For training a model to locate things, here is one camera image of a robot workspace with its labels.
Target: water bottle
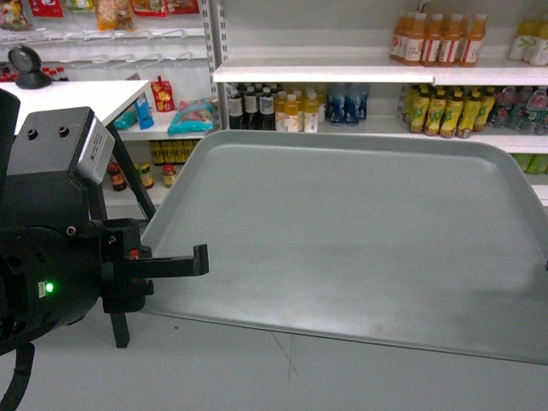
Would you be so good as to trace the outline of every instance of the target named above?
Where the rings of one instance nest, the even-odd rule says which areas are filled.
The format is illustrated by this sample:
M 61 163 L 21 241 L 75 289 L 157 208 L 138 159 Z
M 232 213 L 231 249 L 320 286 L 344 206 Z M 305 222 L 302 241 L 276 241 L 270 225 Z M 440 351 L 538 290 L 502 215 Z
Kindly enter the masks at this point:
M 337 83 L 330 95 L 331 100 L 331 124 L 341 126 L 344 124 L 344 96 L 346 92 L 342 83 Z
M 539 87 L 527 101 L 525 114 L 518 125 L 521 134 L 532 134 L 537 125 L 537 118 L 546 107 L 546 87 Z
M 509 114 L 514 106 L 515 87 L 505 87 L 497 98 L 495 107 L 493 108 L 490 124 L 494 128 L 501 128 L 508 122 Z
M 525 110 L 527 108 L 527 101 L 533 96 L 533 88 L 531 86 L 524 86 L 517 96 L 515 96 L 514 107 L 510 112 L 509 120 L 506 123 L 507 128 L 517 129 L 521 123 L 521 120 L 525 116 Z

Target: hanging snack package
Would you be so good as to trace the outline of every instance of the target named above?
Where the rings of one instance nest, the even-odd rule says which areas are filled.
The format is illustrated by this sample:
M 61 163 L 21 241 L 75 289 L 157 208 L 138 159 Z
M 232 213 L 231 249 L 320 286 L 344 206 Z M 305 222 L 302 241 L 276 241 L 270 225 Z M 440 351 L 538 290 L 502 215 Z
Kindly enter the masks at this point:
M 23 15 L 21 0 L 0 0 L 0 28 L 17 32 L 30 30 L 32 25 Z
M 94 11 L 93 0 L 65 0 L 65 7 L 70 11 Z
M 29 0 L 34 17 L 63 17 L 61 0 Z
M 166 7 L 164 0 L 131 0 L 136 15 L 143 17 L 165 17 Z
M 166 2 L 170 15 L 193 15 L 200 12 L 198 0 L 166 0 Z
M 133 31 L 128 0 L 94 0 L 97 28 L 100 31 Z

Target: red snack bag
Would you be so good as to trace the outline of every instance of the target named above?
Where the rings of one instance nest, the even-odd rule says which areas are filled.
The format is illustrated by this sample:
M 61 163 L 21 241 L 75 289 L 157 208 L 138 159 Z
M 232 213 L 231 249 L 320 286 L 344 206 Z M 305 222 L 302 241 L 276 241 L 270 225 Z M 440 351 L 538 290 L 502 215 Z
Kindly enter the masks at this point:
M 136 15 L 143 17 L 165 17 L 167 15 L 164 0 L 131 0 Z
M 173 111 L 175 104 L 173 103 L 173 91 L 171 84 L 168 81 L 162 81 L 162 77 L 158 76 L 158 81 L 151 83 L 152 94 L 154 94 L 154 103 L 158 112 Z
M 63 17 L 59 0 L 29 0 L 35 17 Z
M 166 0 L 166 3 L 170 15 L 191 15 L 200 12 L 198 0 Z

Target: jar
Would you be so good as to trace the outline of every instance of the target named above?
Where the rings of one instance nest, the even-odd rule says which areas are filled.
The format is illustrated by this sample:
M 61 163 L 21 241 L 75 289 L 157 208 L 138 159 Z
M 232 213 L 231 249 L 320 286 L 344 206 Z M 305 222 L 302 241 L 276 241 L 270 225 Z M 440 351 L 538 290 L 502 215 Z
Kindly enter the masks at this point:
M 162 168 L 162 174 L 164 175 L 164 185 L 170 188 L 177 178 L 177 170 L 172 164 L 166 164 Z
M 145 188 L 154 187 L 154 180 L 152 179 L 151 166 L 148 163 L 137 164 L 137 172 L 139 173 L 140 180 Z
M 126 189 L 126 180 L 123 178 L 123 174 L 120 171 L 120 165 L 118 163 L 109 163 L 106 167 L 106 172 L 109 173 L 110 182 L 114 191 L 122 191 Z

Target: snack bag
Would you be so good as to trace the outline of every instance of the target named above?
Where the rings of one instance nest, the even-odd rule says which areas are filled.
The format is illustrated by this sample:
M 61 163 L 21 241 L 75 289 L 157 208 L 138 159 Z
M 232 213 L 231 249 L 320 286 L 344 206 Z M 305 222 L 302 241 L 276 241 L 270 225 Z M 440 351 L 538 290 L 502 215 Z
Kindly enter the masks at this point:
M 151 89 L 157 111 L 166 112 L 175 109 L 173 91 L 171 90 L 171 84 L 168 81 L 162 81 L 162 77 L 158 76 L 158 81 L 153 81 L 151 83 Z
M 0 15 L 3 16 L 0 28 L 5 30 L 20 32 L 32 27 L 23 15 L 21 0 L 0 0 Z
M 136 15 L 143 17 L 165 17 L 166 7 L 164 0 L 131 0 Z
M 94 0 L 97 28 L 100 31 L 133 31 L 128 0 Z
M 29 0 L 35 17 L 63 17 L 60 0 Z
M 191 15 L 200 12 L 198 0 L 166 0 L 166 3 L 170 15 Z
M 213 106 L 209 100 L 181 101 L 168 127 L 168 134 L 195 133 L 213 128 Z

